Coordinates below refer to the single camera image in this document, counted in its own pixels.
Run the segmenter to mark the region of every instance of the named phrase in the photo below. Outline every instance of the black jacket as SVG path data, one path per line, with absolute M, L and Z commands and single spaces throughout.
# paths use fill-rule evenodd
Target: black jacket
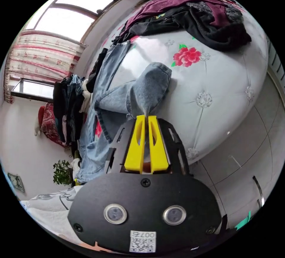
M 100 68 L 102 66 L 103 60 L 106 57 L 107 52 L 108 52 L 108 49 L 103 48 L 103 50 L 101 51 L 101 53 L 99 54 L 99 56 L 96 60 L 96 63 L 94 65 L 92 71 L 90 72 L 88 82 L 86 84 L 86 88 L 90 93 L 93 93 L 95 81 L 97 79 L 98 73 L 100 71 Z
M 230 22 L 227 26 L 217 28 L 210 25 L 213 21 L 214 17 L 209 13 L 184 5 L 168 10 L 159 18 L 142 19 L 135 23 L 127 33 L 117 36 L 113 44 L 125 42 L 136 35 L 148 36 L 179 29 L 184 29 L 201 43 L 218 51 L 234 50 L 251 42 L 251 37 L 247 34 L 243 23 Z

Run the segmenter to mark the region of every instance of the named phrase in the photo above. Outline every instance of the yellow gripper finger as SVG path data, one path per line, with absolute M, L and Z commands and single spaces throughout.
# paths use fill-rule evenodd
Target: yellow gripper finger
M 168 169 L 168 160 L 164 149 L 156 116 L 148 117 L 149 150 L 151 156 L 151 173 Z
M 130 172 L 143 172 L 145 153 L 145 116 L 137 116 L 124 167 Z

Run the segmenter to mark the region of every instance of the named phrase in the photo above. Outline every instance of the pillow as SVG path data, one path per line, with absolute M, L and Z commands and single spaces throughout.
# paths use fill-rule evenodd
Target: pillow
M 41 106 L 39 108 L 39 113 L 38 113 L 38 119 L 39 119 L 39 126 L 42 126 L 42 121 L 44 119 L 44 112 L 45 112 L 45 106 Z
M 52 142 L 58 145 L 61 145 L 63 147 L 66 146 L 65 143 L 63 143 L 60 140 L 60 137 L 57 133 L 56 121 L 55 121 L 55 117 L 53 114 L 53 104 L 52 103 L 47 103 L 45 105 L 41 130 L 45 134 L 45 136 L 48 139 L 50 139 Z

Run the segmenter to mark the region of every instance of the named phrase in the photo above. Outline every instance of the maroon sweater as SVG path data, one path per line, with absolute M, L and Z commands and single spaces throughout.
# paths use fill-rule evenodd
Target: maroon sweater
M 216 27 L 224 27 L 229 24 L 228 18 L 225 13 L 225 7 L 227 4 L 222 0 L 151 0 L 147 2 L 135 16 L 131 17 L 126 24 L 124 32 L 138 20 L 146 17 L 151 17 L 163 13 L 171 8 L 184 5 L 187 2 L 192 1 L 204 1 L 210 7 L 213 12 L 215 21 L 211 25 Z

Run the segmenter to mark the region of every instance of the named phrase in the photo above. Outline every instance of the window frame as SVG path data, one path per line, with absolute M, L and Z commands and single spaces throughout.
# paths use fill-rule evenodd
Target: window frame
M 62 3 L 56 3 L 58 0 L 53 0 L 53 2 L 45 9 L 45 11 L 42 13 L 42 15 L 40 16 L 40 18 L 38 19 L 38 21 L 36 22 L 36 24 L 34 25 L 33 28 L 30 28 L 30 29 L 26 29 L 26 26 L 28 25 L 29 21 L 26 23 L 26 25 L 24 26 L 22 32 L 25 33 L 25 32 L 28 32 L 28 31 L 38 31 L 36 30 L 35 28 L 37 27 L 37 25 L 39 24 L 39 22 L 41 21 L 42 17 L 44 16 L 44 14 L 47 12 L 48 9 L 50 8 L 61 8 L 61 9 L 67 9 L 67 10 L 71 10 L 71 11 L 74 11 L 74 12 L 78 12 L 78 13 L 81 13 L 85 16 L 88 16 L 92 19 L 94 19 L 94 21 L 91 23 L 91 25 L 88 27 L 88 29 L 86 30 L 86 32 L 84 33 L 84 35 L 82 36 L 81 40 L 80 40 L 80 43 L 83 42 L 83 40 L 86 38 L 86 34 L 90 32 L 90 27 L 92 27 L 94 25 L 94 22 L 96 22 L 98 20 L 98 18 L 104 14 L 112 5 L 114 5 L 117 1 L 119 0 L 112 0 L 110 2 L 110 4 L 108 4 L 104 9 L 102 9 L 102 11 L 100 13 L 95 13 L 95 12 L 92 12 L 88 9 L 85 9 L 83 7 L 80 7 L 80 6 L 76 6 L 76 5 L 72 5 L 72 4 L 62 4 Z
M 47 102 L 47 103 L 53 103 L 53 99 L 49 98 L 49 97 L 42 97 L 39 95 L 31 95 L 31 94 L 27 94 L 23 92 L 23 84 L 24 82 L 32 82 L 32 83 L 36 83 L 36 84 L 40 84 L 43 86 L 53 86 L 55 85 L 55 83 L 52 82 L 46 82 L 46 81 L 40 81 L 40 80 L 33 80 L 33 79 L 26 79 L 26 78 L 20 78 L 20 79 L 16 79 L 14 77 L 10 77 L 10 80 L 18 80 L 17 84 L 13 87 L 13 89 L 11 90 L 11 96 L 13 97 L 21 97 L 21 98 L 26 98 L 29 100 L 37 100 L 37 101 L 42 101 L 42 102 Z M 20 91 L 16 92 L 14 89 L 16 88 L 16 86 L 20 85 Z

